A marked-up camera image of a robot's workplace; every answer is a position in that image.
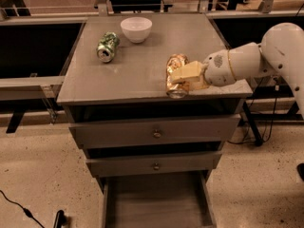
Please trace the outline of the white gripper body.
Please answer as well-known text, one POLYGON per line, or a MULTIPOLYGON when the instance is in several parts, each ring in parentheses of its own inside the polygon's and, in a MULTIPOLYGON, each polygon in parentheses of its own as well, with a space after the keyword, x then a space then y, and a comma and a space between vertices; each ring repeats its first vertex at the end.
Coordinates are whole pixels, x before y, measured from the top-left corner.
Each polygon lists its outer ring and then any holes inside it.
POLYGON ((208 55, 204 63, 207 65, 204 71, 204 78, 209 85, 228 86, 236 82, 230 66, 227 49, 208 55))

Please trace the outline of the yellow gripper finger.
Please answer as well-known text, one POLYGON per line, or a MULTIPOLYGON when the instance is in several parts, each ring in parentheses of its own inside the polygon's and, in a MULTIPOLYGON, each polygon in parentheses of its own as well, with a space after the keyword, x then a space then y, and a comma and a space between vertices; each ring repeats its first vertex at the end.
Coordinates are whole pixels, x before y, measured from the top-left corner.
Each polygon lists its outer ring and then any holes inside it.
POLYGON ((206 83, 205 81, 197 81, 197 82, 191 82, 189 84, 189 89, 190 90, 201 90, 201 89, 206 89, 210 85, 206 83))
POLYGON ((208 67, 207 63, 193 61, 189 64, 174 69, 170 75, 172 84, 179 84, 184 82, 198 82, 200 75, 208 67))

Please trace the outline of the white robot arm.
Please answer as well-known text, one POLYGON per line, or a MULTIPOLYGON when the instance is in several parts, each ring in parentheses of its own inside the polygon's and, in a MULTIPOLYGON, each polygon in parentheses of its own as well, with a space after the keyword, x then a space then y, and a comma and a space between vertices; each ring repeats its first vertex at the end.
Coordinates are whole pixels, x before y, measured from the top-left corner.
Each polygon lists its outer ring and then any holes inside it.
POLYGON ((172 55, 166 65, 166 93, 180 99, 193 90, 228 86, 238 80, 273 73, 288 84, 304 116, 304 30, 296 24, 275 25, 260 43, 223 49, 202 62, 190 62, 183 54, 172 55))

